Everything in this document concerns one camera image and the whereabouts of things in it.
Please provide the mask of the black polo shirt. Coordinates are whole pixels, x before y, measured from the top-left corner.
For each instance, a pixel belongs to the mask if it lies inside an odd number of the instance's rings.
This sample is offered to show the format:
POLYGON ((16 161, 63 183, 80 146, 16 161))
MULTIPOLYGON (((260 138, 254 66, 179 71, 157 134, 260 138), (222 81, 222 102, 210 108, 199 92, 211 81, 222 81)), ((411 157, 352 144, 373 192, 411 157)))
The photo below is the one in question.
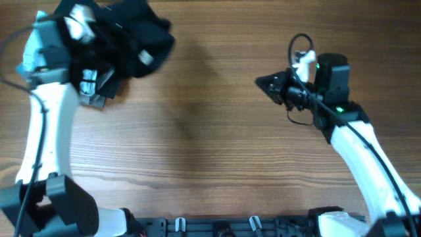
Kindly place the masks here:
POLYGON ((95 1, 61 1, 54 13, 69 16, 75 5, 92 10, 89 24, 93 41, 84 44, 68 38, 74 63, 88 69, 114 68, 118 80, 140 78, 156 71, 168 58, 174 43, 171 23, 158 17, 146 1, 119 1, 101 7, 95 1))

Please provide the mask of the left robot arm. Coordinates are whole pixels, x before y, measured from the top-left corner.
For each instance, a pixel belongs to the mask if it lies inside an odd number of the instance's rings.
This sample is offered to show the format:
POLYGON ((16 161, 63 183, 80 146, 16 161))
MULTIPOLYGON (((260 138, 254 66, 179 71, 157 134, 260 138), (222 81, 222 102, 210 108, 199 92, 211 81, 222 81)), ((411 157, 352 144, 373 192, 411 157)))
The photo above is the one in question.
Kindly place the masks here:
POLYGON ((141 226, 125 208, 105 209, 72 178, 70 139, 86 73, 103 63, 101 34, 92 17, 42 18, 19 73, 27 80, 31 113, 22 165, 1 190, 1 210, 16 236, 131 236, 141 226))

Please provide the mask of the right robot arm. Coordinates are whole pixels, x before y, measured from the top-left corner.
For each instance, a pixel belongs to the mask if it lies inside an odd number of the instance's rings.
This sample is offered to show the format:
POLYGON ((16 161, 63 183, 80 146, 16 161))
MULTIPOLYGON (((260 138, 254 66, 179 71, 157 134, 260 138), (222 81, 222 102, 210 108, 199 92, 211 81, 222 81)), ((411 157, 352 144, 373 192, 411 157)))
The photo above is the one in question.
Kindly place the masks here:
POLYGON ((314 236, 419 236, 420 198, 397 174, 362 107, 349 97, 350 66, 339 53, 298 53, 284 71, 256 85, 288 111, 311 111, 313 125, 347 164, 369 210, 369 224, 339 207, 309 211, 314 236))

